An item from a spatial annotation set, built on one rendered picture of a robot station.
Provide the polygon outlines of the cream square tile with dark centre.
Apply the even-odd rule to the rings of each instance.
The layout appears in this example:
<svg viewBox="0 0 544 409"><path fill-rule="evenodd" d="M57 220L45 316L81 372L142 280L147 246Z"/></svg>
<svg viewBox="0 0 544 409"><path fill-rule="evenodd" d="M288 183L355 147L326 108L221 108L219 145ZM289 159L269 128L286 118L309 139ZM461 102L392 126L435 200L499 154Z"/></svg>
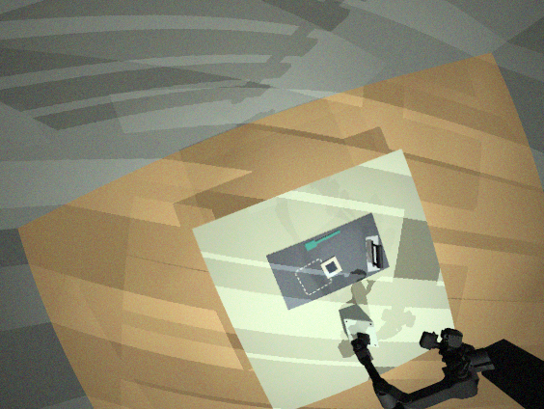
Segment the cream square tile with dark centre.
<svg viewBox="0 0 544 409"><path fill-rule="evenodd" d="M335 256L321 263L321 268L328 279L342 271L341 267L339 266L339 262Z"/></svg>

